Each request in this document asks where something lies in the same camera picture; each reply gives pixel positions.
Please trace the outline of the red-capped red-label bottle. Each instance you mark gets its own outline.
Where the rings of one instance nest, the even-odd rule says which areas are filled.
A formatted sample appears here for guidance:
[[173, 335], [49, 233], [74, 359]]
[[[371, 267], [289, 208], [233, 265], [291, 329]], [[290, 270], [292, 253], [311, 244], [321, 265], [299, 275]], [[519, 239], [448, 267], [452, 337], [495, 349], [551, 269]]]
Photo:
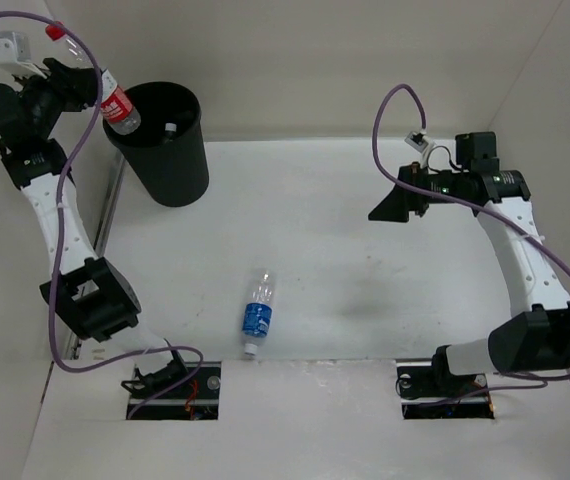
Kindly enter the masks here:
[[[63, 52], [66, 63], [76, 68], [92, 68], [93, 64], [84, 49], [61, 28], [47, 25], [45, 33], [49, 39]], [[102, 100], [101, 113], [103, 119], [119, 135], [134, 133], [141, 125], [141, 115], [125, 91], [108, 69], [101, 69]]]

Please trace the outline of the blue-label clear bottle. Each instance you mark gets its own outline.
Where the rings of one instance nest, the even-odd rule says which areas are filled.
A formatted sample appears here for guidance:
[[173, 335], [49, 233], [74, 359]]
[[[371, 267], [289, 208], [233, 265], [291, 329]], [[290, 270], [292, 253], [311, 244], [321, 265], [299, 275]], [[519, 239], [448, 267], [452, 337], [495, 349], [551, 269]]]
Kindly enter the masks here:
[[244, 306], [241, 337], [244, 355], [256, 357], [265, 342], [273, 317], [276, 277], [270, 270], [253, 272]]

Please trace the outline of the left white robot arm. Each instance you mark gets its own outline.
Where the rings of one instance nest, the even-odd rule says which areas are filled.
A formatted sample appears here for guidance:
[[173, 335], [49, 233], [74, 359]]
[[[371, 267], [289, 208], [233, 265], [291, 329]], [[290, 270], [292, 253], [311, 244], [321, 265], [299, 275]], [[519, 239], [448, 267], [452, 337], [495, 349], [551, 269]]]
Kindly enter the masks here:
[[158, 364], [137, 367], [123, 387], [152, 399], [181, 397], [191, 370], [174, 348], [144, 332], [131, 285], [96, 254], [78, 211], [70, 158], [50, 136], [64, 112], [99, 105], [124, 113], [131, 102], [107, 71], [72, 68], [53, 58], [42, 67], [0, 60], [0, 68], [22, 87], [0, 83], [0, 153], [12, 183], [32, 205], [48, 248], [52, 274], [40, 291], [50, 318], [61, 319], [81, 340], [120, 340], [129, 355], [158, 354]]

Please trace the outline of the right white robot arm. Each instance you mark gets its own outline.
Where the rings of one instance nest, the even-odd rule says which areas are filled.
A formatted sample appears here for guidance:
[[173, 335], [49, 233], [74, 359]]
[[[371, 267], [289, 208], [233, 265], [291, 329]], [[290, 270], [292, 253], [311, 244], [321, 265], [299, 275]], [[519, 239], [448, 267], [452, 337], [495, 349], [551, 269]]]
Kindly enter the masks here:
[[523, 175], [500, 166], [495, 134], [457, 135], [447, 170], [430, 167], [438, 146], [425, 132], [410, 132], [406, 142], [421, 159], [400, 168], [396, 185], [369, 220], [406, 223], [450, 199], [470, 206], [494, 249], [512, 315], [484, 339], [439, 347], [428, 373], [431, 388], [448, 396], [479, 374], [528, 377], [570, 368], [570, 294], [542, 250]]

